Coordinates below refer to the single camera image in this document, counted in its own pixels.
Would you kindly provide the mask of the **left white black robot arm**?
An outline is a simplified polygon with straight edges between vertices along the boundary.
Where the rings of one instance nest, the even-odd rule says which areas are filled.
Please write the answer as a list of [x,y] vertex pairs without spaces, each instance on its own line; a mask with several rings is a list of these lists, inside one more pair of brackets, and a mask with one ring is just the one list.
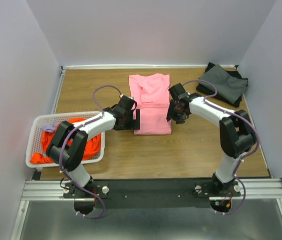
[[140,110],[132,97],[121,95],[117,104],[100,114],[77,123],[61,122],[45,153],[60,171],[73,182],[74,191],[82,198],[93,192],[92,176],[82,164],[86,144],[93,137],[110,130],[140,129]]

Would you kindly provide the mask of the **pink t shirt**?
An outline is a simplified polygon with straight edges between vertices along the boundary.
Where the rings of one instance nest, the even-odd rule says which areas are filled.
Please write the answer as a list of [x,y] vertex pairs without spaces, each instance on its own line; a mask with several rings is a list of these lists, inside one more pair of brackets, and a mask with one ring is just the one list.
[[129,76],[131,96],[140,110],[140,129],[135,135],[169,135],[171,122],[166,120],[169,108],[170,76],[156,73],[150,76]]

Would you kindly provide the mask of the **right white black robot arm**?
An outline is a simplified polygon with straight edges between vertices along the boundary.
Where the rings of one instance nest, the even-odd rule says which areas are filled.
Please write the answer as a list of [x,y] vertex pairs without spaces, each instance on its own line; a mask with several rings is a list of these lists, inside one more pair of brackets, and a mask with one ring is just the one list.
[[220,146],[223,158],[211,180],[196,185],[199,194],[222,196],[231,191],[235,185],[236,172],[245,157],[252,154],[252,147],[258,148],[256,129],[250,121],[249,114],[221,107],[208,100],[207,96],[188,93],[183,84],[178,83],[169,88],[171,96],[167,121],[183,124],[189,115],[200,116],[219,128]]

